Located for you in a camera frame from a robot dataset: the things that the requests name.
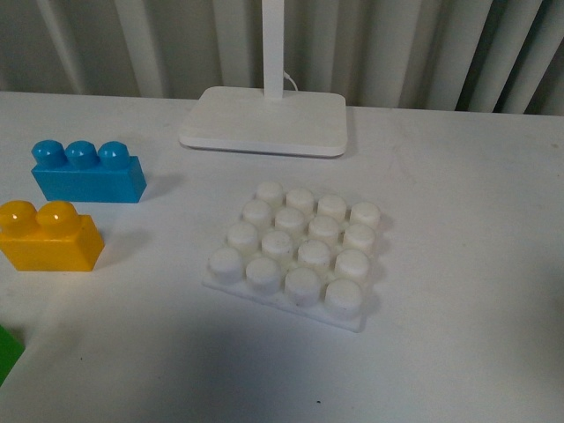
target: white table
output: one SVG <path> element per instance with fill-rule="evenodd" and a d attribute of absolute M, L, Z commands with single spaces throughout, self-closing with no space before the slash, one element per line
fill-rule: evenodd
<path fill-rule="evenodd" d="M 349 108 L 335 160 L 180 147 L 190 100 L 0 93 L 0 203 L 45 203 L 35 142 L 125 142 L 139 204 L 79 204 L 91 273 L 16 272 L 0 323 L 26 351 L 2 422 L 564 419 L 564 119 Z M 360 334 L 201 286 L 258 183 L 383 212 Z"/>

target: blue stud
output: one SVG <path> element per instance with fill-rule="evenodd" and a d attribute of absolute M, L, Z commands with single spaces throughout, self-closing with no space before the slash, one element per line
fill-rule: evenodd
<path fill-rule="evenodd" d="M 102 166 L 109 170 L 124 169 L 130 165 L 130 152 L 127 145 L 119 141 L 109 141 L 98 150 Z"/>
<path fill-rule="evenodd" d="M 67 162 L 63 145 L 53 139 L 46 139 L 37 143 L 32 149 L 32 155 L 38 165 L 47 169 L 61 167 Z"/>
<path fill-rule="evenodd" d="M 75 141 L 65 150 L 69 162 L 79 170 L 90 169 L 100 161 L 96 148 L 88 141 Z"/>

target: green lego brick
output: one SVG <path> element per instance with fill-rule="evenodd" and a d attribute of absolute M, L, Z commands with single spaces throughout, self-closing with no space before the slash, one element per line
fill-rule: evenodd
<path fill-rule="evenodd" d="M 25 347 L 0 326 L 0 385 L 16 365 Z"/>

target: lamp base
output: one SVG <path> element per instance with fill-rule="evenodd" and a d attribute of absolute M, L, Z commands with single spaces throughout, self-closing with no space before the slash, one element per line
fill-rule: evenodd
<path fill-rule="evenodd" d="M 182 145 L 209 150 L 336 157 L 347 143 L 345 99 L 333 93 L 208 88 L 179 131 Z"/>

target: toy brick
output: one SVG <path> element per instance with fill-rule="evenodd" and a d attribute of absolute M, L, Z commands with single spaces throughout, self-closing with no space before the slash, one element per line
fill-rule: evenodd
<path fill-rule="evenodd" d="M 0 326 L 0 385 L 4 383 L 24 349 L 10 332 Z"/>
<path fill-rule="evenodd" d="M 37 161 L 33 177 L 48 201 L 138 203 L 147 186 L 139 158 L 118 141 L 105 143 L 96 153 L 87 141 L 64 150 L 47 139 L 32 154 Z"/>
<path fill-rule="evenodd" d="M 210 257 L 204 285 L 354 332 L 372 294 L 380 210 L 263 182 Z"/>
<path fill-rule="evenodd" d="M 90 216 L 54 201 L 39 211 L 27 201 L 0 207 L 0 250 L 18 271 L 91 271 L 104 248 Z"/>

